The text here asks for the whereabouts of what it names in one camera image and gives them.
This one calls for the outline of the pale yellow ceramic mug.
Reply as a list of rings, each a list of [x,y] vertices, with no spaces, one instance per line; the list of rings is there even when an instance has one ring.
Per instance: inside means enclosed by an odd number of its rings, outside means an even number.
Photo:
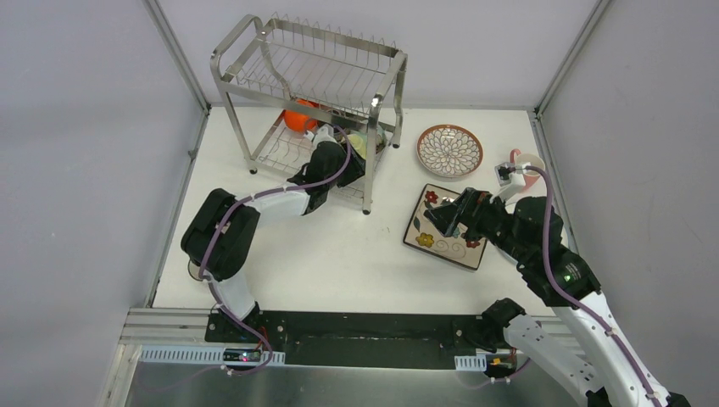
[[[368,136],[363,132],[351,131],[348,134],[348,140],[356,154],[361,159],[366,160]]]

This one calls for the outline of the mint green ceramic bowl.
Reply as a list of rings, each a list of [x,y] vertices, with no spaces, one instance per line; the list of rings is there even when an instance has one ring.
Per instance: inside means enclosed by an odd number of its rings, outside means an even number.
[[[375,142],[375,153],[379,154],[387,146],[387,134],[381,125],[378,125],[376,128]]]

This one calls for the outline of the orange plastic bowl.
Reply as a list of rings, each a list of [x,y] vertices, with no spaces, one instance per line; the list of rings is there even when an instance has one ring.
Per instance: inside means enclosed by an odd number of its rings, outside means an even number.
[[[285,126],[291,131],[305,133],[317,127],[317,120],[306,114],[300,114],[291,110],[284,110],[282,118]]]

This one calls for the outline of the stainless steel dish rack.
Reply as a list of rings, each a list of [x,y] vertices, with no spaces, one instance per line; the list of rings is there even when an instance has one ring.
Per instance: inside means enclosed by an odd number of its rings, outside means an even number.
[[[267,21],[248,14],[220,41],[209,68],[248,169],[292,176],[309,161],[311,143],[291,131],[284,110],[306,114],[317,123],[338,125],[368,136],[365,176],[340,193],[372,209],[376,168],[384,150],[400,145],[408,56],[382,39],[364,39],[306,20],[273,15]],[[280,114],[263,137],[242,129],[233,97]],[[387,146],[375,153],[376,128]]]

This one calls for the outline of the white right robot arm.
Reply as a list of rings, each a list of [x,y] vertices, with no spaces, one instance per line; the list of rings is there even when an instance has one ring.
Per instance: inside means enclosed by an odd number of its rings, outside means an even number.
[[[467,242],[484,238],[513,259],[522,280],[561,319],[586,357],[543,337],[538,323],[509,298],[482,312],[486,348],[519,349],[581,406],[689,404],[661,385],[633,350],[587,262],[562,244],[563,221],[548,197],[522,198],[508,211],[504,200],[467,188],[427,208],[424,216],[446,237],[463,229]]]

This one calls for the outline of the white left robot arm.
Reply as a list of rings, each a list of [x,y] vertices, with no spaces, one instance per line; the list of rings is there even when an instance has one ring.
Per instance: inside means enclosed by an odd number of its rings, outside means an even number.
[[[257,230],[314,213],[334,188],[356,180],[359,165],[346,142],[321,141],[286,183],[238,198],[222,188],[212,190],[181,238],[181,250],[209,283],[217,305],[229,318],[226,331],[239,343],[252,341],[259,321],[257,301],[242,268]]]

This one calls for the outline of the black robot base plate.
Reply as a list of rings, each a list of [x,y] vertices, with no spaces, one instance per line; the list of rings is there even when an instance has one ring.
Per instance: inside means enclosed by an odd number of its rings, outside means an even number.
[[[475,315],[407,315],[263,310],[245,327],[213,311],[210,343],[257,343],[259,332],[288,365],[450,370],[457,356],[507,348],[498,326]]]

